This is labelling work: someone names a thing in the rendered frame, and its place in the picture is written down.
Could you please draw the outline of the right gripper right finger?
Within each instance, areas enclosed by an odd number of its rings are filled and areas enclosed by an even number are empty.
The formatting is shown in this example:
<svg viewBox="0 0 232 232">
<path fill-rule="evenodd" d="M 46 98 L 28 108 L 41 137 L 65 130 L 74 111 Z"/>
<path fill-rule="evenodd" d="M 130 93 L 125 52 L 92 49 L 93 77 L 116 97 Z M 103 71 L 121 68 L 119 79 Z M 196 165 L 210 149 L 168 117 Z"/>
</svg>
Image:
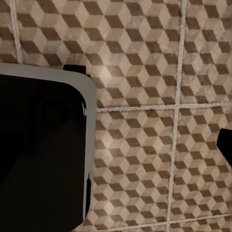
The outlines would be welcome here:
<svg viewBox="0 0 232 232">
<path fill-rule="evenodd" d="M 217 138 L 217 147 L 232 167 L 232 130 L 222 128 Z"/>
</svg>

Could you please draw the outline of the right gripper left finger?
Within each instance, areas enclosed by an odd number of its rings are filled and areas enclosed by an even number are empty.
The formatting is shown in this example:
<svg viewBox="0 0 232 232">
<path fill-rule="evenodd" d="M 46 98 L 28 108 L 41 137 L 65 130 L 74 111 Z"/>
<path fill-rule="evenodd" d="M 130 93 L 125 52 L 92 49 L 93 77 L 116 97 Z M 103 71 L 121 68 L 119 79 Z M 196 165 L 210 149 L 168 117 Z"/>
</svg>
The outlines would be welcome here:
<svg viewBox="0 0 232 232">
<path fill-rule="evenodd" d="M 0 134 L 0 187 L 25 147 L 21 129 Z"/>
</svg>

